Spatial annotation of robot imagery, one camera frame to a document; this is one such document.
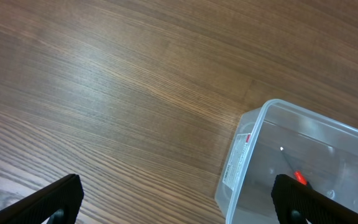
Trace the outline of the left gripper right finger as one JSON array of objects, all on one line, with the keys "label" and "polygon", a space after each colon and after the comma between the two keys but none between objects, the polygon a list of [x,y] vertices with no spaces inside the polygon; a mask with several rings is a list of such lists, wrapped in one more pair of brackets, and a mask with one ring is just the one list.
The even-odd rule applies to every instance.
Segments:
[{"label": "left gripper right finger", "polygon": [[358,224],[358,213],[285,174],[276,176],[271,197],[280,223]]}]

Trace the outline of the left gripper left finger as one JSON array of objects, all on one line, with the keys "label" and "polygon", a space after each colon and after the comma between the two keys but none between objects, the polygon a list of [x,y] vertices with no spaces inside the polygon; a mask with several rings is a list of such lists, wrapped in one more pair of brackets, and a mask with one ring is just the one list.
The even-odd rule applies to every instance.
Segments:
[{"label": "left gripper left finger", "polygon": [[0,224],[74,224],[84,198],[78,174],[68,174],[2,209]]}]

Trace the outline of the red black screwdriver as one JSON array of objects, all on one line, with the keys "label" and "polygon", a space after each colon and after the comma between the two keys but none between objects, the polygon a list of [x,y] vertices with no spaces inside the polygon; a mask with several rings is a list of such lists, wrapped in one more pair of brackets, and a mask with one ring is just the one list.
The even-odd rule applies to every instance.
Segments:
[{"label": "red black screwdriver", "polygon": [[286,155],[286,151],[285,151],[285,149],[283,147],[280,147],[280,152],[282,153],[282,156],[283,156],[284,160],[286,161],[286,163],[288,164],[289,168],[291,169],[291,172],[293,173],[294,178],[299,183],[307,186],[309,189],[312,189],[313,188],[312,185],[307,181],[307,179],[303,176],[303,174],[299,170],[295,169],[292,166],[288,156]]}]

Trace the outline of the clear plastic container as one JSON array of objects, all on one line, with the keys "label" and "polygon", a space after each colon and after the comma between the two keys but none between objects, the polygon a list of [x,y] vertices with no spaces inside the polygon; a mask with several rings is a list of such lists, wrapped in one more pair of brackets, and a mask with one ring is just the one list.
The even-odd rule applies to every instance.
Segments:
[{"label": "clear plastic container", "polygon": [[244,113],[224,163],[215,199],[227,223],[276,223],[271,198],[292,166],[327,198],[358,213],[358,129],[274,99]]}]

